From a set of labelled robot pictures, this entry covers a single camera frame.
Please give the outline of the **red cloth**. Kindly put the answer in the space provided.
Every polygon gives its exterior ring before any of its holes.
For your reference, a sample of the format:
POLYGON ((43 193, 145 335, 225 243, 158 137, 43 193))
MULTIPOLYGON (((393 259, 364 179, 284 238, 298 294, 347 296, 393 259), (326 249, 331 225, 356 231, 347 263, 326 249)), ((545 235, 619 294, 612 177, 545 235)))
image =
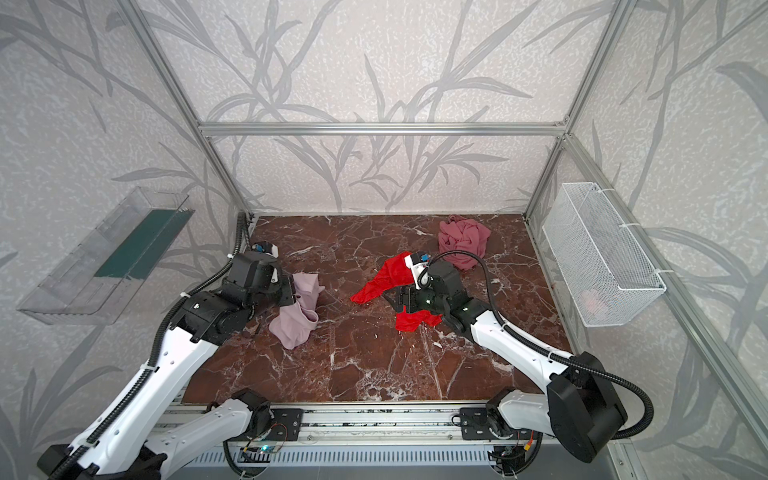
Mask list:
MULTIPOLYGON (((412 284, 414 278, 405 263, 405 259, 410 255, 410 252, 405 251, 386 260, 374 278, 368 281, 360 291, 352 295, 350 300, 362 305, 381 297, 386 291, 395 287, 412 284)), ((399 332, 414 332, 422 324, 436 327, 441 322, 442 317, 440 315, 433 315, 428 311, 407 313, 403 307, 396 310, 395 328, 399 332)))

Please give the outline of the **light pink cloth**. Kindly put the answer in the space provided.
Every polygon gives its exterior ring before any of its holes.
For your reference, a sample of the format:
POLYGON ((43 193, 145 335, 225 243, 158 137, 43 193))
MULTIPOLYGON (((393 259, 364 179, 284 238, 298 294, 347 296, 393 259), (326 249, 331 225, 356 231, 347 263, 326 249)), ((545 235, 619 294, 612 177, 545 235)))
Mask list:
POLYGON ((318 298, 325 290, 317 273, 295 273, 293 282, 296 301, 292 305, 281 307, 278 316, 269 324, 269 331, 288 350, 304 344, 317 328, 318 298))

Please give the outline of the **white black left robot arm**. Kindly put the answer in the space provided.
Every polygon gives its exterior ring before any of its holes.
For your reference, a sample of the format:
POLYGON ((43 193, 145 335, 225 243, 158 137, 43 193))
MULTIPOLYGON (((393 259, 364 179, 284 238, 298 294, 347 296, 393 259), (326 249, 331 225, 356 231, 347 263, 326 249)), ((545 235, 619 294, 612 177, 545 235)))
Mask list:
POLYGON ((48 447, 37 467, 50 479, 164 479, 217 444, 258 438, 274 423, 269 401, 243 389, 164 433, 153 429, 194 373, 251 319, 294 301, 278 249, 258 242, 235 254, 220 288, 184 294, 161 322, 148 360, 70 444, 48 447))

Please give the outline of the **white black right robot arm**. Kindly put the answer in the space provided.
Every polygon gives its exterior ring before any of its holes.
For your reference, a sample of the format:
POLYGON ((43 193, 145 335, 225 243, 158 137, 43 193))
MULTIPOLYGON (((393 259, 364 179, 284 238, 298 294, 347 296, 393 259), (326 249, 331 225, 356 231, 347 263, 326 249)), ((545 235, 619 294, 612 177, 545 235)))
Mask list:
POLYGON ((625 424, 626 410, 597 358, 557 349, 516 327, 489 302, 471 296, 447 261, 409 254, 403 264, 413 280, 398 288, 395 307, 441 316, 456 334, 495 353, 537 386, 534 394, 506 390, 487 403, 496 436, 533 430, 589 463, 625 424))

